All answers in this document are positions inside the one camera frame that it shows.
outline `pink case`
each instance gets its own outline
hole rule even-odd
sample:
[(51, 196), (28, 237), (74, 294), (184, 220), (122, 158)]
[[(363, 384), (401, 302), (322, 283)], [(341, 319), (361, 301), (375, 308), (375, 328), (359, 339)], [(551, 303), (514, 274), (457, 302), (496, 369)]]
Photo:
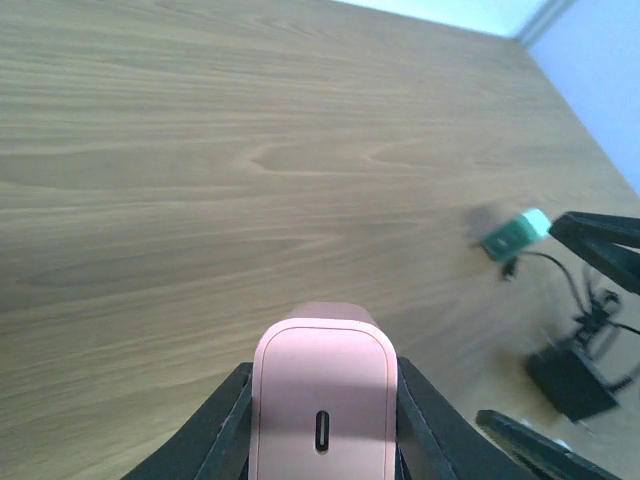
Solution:
[(249, 478), (393, 479), (393, 345), (356, 305), (310, 303), (289, 317), (255, 354)]

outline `table surface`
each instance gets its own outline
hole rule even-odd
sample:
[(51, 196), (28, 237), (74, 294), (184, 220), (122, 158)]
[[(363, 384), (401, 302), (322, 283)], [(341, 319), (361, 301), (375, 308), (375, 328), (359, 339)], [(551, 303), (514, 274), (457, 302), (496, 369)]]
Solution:
[(8, 0), (0, 25), (0, 477), (124, 474), (311, 300), (367, 308), (465, 417), (640, 471), (636, 387), (587, 430), (522, 372), (571, 327), (560, 272), (504, 284), (473, 246), (529, 207), (640, 214), (520, 46), (321, 0)]

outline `teal box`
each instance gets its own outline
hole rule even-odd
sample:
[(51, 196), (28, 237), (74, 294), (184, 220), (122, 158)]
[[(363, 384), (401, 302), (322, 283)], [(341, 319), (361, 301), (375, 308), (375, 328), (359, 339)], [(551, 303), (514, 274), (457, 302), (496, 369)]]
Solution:
[(484, 237), (480, 244), (491, 260), (506, 262), (549, 233), (551, 221), (541, 210), (528, 210)]

